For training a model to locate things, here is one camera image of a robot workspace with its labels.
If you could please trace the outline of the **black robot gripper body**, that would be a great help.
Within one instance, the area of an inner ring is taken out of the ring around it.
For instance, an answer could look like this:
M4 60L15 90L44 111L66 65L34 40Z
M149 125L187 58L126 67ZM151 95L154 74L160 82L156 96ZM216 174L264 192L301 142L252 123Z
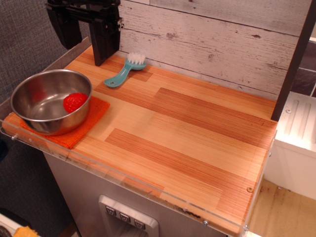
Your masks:
M65 26L79 21L105 24L119 27L119 0L48 0L46 10L53 25Z

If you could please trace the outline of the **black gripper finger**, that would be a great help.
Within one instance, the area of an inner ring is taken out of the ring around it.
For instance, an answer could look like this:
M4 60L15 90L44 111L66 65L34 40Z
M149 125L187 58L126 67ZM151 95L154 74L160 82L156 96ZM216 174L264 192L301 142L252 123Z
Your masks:
M95 61L106 61L119 50L120 29L116 20L96 18L89 24Z
M71 49L82 41L79 21L72 18L64 8L49 8L48 17L61 42L66 49Z

